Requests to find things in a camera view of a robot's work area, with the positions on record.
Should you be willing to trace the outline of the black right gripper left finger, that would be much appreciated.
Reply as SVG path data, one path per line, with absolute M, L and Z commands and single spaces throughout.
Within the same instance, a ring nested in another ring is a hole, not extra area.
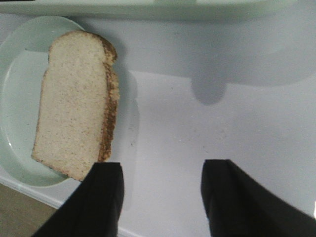
M 123 204 L 118 162 L 97 162 L 35 237 L 116 237 Z

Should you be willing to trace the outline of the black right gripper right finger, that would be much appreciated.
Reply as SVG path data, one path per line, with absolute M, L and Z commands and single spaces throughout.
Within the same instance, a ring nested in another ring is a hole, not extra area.
M 314 237 L 316 221 L 231 160 L 205 160 L 200 186 L 213 237 Z

